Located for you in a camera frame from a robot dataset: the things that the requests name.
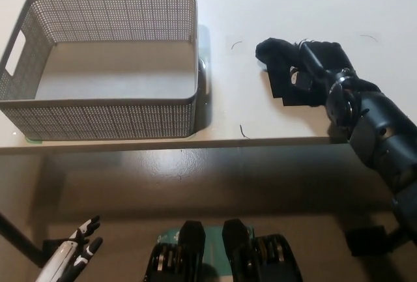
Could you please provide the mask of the robot right hand white black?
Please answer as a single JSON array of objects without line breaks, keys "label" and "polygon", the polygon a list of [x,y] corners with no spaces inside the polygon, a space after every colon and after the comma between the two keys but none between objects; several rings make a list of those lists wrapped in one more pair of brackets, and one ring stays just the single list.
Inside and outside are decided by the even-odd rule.
[{"label": "robot right hand white black", "polygon": [[296,47],[299,64],[327,94],[346,79],[356,77],[353,65],[340,43],[303,40]]}]

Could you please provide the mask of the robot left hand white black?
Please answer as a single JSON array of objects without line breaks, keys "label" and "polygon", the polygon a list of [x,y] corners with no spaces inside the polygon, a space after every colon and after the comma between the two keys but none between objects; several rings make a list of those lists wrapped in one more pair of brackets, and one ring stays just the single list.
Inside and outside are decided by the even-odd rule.
[{"label": "robot left hand white black", "polygon": [[89,237],[100,226],[100,216],[88,219],[65,238],[39,273],[36,281],[75,281],[103,243],[102,237]]}]

